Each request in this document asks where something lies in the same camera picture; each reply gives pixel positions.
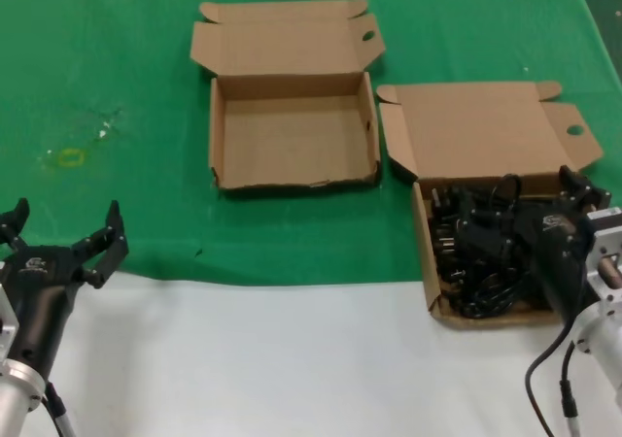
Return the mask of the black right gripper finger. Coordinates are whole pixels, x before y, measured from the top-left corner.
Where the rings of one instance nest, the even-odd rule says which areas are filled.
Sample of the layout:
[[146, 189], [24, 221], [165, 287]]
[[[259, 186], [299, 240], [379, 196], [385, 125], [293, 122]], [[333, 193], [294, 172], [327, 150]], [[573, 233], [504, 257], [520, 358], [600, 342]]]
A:
[[516, 261], [514, 222], [519, 210], [517, 198], [497, 197], [491, 191], [458, 187], [458, 219], [455, 240], [465, 254], [502, 269]]
[[578, 212], [592, 212], [609, 207], [611, 193], [594, 185], [584, 175], [572, 171], [569, 166], [561, 166], [558, 177], [561, 185], [560, 196]]

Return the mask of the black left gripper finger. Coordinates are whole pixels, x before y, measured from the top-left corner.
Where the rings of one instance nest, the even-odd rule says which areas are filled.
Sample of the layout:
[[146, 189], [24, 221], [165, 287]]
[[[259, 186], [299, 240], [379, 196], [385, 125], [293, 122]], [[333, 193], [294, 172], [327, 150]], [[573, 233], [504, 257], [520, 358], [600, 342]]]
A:
[[103, 287], [129, 254], [120, 204], [113, 200], [105, 224], [71, 247], [79, 280], [95, 289]]
[[26, 198], [19, 198], [16, 206], [9, 212], [1, 215], [1, 244], [8, 245], [14, 252], [25, 248], [26, 244], [20, 237], [30, 214], [30, 207]]

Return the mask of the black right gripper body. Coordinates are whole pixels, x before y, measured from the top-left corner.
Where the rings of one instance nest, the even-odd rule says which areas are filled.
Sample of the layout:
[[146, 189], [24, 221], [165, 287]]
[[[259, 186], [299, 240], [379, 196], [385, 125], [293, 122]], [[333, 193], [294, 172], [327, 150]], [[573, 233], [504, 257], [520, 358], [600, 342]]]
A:
[[568, 205], [528, 204], [513, 223], [532, 278], [563, 320], [574, 316], [584, 280], [585, 244], [577, 231], [582, 217]]

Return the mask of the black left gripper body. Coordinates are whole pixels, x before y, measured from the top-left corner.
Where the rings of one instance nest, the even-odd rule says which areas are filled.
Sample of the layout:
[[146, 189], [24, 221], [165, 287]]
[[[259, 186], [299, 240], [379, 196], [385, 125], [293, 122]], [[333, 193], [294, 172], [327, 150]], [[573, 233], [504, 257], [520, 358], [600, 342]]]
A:
[[79, 263], [60, 246], [24, 247], [4, 262], [1, 284], [18, 321], [8, 358], [47, 377], [82, 286]]

